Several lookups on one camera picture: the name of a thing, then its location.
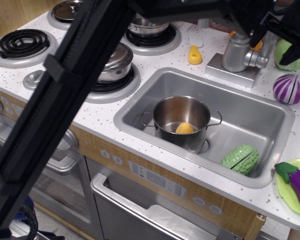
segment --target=yellow toy object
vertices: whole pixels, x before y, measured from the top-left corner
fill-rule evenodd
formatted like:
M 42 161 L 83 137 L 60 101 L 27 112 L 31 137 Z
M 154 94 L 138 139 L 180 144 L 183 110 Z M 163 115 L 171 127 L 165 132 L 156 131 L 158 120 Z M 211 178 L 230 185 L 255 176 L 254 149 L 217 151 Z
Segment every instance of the yellow toy object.
M 187 122 L 181 123 L 175 131 L 176 134 L 191 134 L 193 132 L 194 132 L 194 129 Z
M 232 36 L 233 34 L 235 34 L 235 32 L 236 32 L 236 31 L 234 31 L 234 30 L 232 30 L 232 31 L 230 32 L 229 39 L 231 38 L 231 36 Z M 260 48 L 261 48 L 262 42 L 263 42 L 263 40 L 261 39 L 261 40 L 258 42 L 258 44 L 255 45 L 255 47 L 251 47 L 251 49 L 254 50 L 254 51 L 256 51 L 256 52 L 258 52 L 258 51 L 260 50 Z
M 188 62 L 190 64 L 199 64 L 202 61 L 202 56 L 196 45 L 191 45 L 188 53 Z

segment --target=gray sink basin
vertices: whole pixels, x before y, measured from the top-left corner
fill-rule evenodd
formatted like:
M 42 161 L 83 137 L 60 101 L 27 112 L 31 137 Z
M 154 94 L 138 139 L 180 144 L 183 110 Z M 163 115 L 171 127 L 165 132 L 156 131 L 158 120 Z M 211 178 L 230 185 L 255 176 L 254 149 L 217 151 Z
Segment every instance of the gray sink basin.
M 152 112 L 160 100 L 176 95 L 194 97 L 222 114 L 220 125 L 208 127 L 209 144 L 205 143 L 198 154 L 156 137 L 154 127 L 144 126 L 140 121 L 143 112 Z M 156 71 L 114 116 L 118 129 L 252 188 L 271 182 L 274 165 L 280 160 L 294 120 L 294 111 L 285 104 L 175 68 Z M 142 121 L 154 124 L 152 114 L 145 114 Z M 218 114 L 211 112 L 210 124 L 219 121 Z M 219 164 L 227 153 L 242 144 L 259 151 L 259 161 L 247 176 Z

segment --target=toy eggplant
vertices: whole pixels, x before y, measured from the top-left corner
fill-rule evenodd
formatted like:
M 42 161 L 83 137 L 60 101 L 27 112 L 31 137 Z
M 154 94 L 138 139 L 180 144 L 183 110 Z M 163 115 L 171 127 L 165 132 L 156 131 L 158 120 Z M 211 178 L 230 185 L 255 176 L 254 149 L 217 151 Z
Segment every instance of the toy eggplant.
M 286 184 L 291 185 L 300 202 L 300 170 L 298 167 L 287 162 L 281 162 L 274 165 L 275 171 L 282 177 Z

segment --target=blue object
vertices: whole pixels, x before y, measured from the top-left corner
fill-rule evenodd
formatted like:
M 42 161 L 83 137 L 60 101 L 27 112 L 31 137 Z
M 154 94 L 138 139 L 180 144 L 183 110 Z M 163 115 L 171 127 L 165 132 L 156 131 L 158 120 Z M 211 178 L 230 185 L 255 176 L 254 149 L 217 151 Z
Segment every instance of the blue object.
M 27 196 L 26 199 L 24 200 L 23 204 L 30 204 L 32 207 L 35 206 L 34 201 L 32 201 L 32 199 Z M 14 216 L 15 220 L 26 220 L 27 217 L 22 213 L 22 212 L 18 212 L 15 216 Z

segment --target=toy green cabbage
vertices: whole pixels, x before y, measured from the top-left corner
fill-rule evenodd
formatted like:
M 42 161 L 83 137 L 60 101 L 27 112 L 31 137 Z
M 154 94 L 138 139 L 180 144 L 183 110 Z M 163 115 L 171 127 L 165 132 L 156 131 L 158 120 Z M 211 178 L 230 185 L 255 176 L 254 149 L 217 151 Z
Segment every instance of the toy green cabbage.
M 282 70 L 295 71 L 300 69 L 300 58 L 289 65 L 280 65 L 283 54 L 290 48 L 292 44 L 284 39 L 280 40 L 274 48 L 274 61 Z

